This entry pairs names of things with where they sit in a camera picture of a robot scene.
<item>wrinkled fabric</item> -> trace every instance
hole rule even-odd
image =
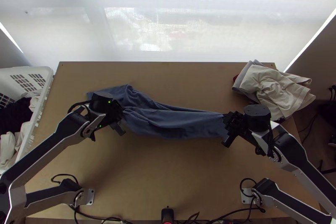
[[[137,134],[166,139],[227,137],[223,114],[158,103],[129,84],[97,92],[113,95],[124,108],[123,122]]]
[[[30,121],[33,112],[29,109],[30,98],[21,98],[18,101],[8,104],[6,108],[0,109],[0,134],[8,131],[19,132],[21,125]]]
[[[247,70],[239,89],[256,93],[261,104],[271,112],[271,120],[288,118],[295,111],[304,108],[315,100],[307,86],[311,79],[277,70],[252,65]]]

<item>black arm segment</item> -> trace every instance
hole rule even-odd
[[[262,203],[266,206],[275,206],[302,224],[330,224],[332,221],[330,215],[326,215],[279,190],[275,182],[270,179],[261,180],[252,188],[252,191],[261,196]]]

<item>beige cloth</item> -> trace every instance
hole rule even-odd
[[[247,93],[256,93],[260,103],[270,109],[271,120],[276,121],[288,118],[315,100],[315,95],[307,88],[311,82],[308,78],[252,65],[239,88]]]

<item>white wall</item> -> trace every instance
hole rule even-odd
[[[14,66],[31,66],[22,52],[0,30],[0,68]]]
[[[328,88],[336,85],[336,11],[318,31],[298,59],[286,71],[312,78],[312,93],[319,100],[328,100]]]

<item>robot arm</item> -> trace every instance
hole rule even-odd
[[[234,138],[230,136],[242,136],[256,147],[257,154],[267,154],[281,169],[293,173],[330,215],[282,192],[270,179],[263,179],[252,188],[256,204],[279,207],[303,224],[336,223],[336,189],[308,161],[301,143],[280,124],[270,121],[270,111],[266,106],[249,105],[245,107],[244,115],[235,112],[228,114],[224,120],[229,131],[228,139],[222,142],[224,146],[229,147],[232,143]]]
[[[109,125],[120,135],[122,107],[110,94],[95,93],[89,105],[70,112],[56,131],[25,155],[0,177],[0,223],[13,224],[25,216],[64,203],[91,205],[94,190],[84,189],[71,179],[64,179],[58,187],[26,194],[24,185],[52,159],[70,145],[86,138],[95,140],[95,131]]]

